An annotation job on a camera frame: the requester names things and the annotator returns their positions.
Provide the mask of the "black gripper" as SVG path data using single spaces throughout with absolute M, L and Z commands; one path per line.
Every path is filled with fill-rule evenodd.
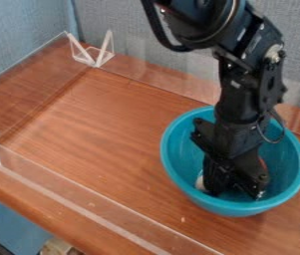
M 269 116 L 249 123 L 230 123 L 215 115 L 215 122 L 194 118 L 190 140 L 203 151 L 202 184 L 211 196 L 234 186 L 254 200 L 265 193 L 269 174 L 258 156 Z

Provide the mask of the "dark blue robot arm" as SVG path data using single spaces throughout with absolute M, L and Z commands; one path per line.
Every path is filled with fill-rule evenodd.
M 257 199 L 270 177 L 258 148 L 282 103 L 282 35 L 247 0 L 140 0 L 159 43 L 174 52 L 210 49 L 221 94 L 214 120 L 193 120 L 190 139 L 203 151 L 201 189 L 231 187 Z

